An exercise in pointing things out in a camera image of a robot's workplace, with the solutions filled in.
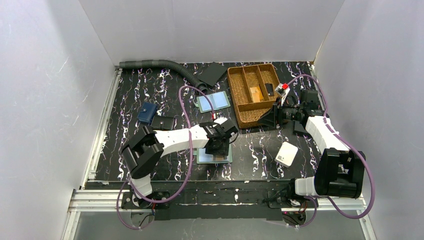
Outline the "mint green card holder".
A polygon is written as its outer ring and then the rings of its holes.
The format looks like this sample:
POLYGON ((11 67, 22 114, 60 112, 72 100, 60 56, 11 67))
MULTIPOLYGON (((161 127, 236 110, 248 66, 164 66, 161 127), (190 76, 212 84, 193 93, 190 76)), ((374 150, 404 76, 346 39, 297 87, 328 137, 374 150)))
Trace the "mint green card holder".
POLYGON ((197 164, 229 164, 233 162, 231 146, 228 149, 228 156, 225 156, 226 161, 223 161, 223 162, 214 162, 214 156, 217 156, 217 155, 206 154, 205 148, 196 149, 196 152, 194 155, 196 156, 197 164))

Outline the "black credit card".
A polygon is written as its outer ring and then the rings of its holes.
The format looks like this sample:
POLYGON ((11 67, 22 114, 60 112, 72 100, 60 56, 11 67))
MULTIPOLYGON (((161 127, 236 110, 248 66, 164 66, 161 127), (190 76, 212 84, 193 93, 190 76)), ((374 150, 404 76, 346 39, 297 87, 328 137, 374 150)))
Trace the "black credit card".
POLYGON ((273 97, 274 96, 274 87, 272 83, 264 83, 265 89, 266 89, 266 93, 269 97, 273 97))

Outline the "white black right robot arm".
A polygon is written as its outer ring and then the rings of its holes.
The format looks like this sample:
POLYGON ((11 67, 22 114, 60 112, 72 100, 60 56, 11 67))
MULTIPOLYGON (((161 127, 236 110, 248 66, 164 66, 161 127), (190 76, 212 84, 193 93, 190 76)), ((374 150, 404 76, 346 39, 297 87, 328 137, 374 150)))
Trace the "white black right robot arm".
POLYGON ((271 109, 258 119, 259 124, 268 127, 282 125, 284 121, 301 124, 321 153, 315 175, 292 180, 288 195, 358 198, 365 172, 361 161, 364 155, 354 153, 336 138, 329 118, 319 107, 318 91, 302 90, 297 105, 283 104, 278 97, 271 109))

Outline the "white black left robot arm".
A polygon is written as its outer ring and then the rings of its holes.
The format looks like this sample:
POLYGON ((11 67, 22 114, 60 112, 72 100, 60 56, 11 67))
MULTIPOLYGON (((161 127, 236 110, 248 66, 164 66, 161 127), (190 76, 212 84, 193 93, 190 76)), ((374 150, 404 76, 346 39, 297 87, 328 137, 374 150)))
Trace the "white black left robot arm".
POLYGON ((138 199, 150 203, 163 203, 148 196, 153 193, 151 173, 163 156, 174 152, 205 149, 206 154, 228 156, 230 140, 238 135, 235 124, 220 117, 215 121, 177 130, 155 130, 143 126, 122 147, 120 155, 129 170, 128 184, 138 199))

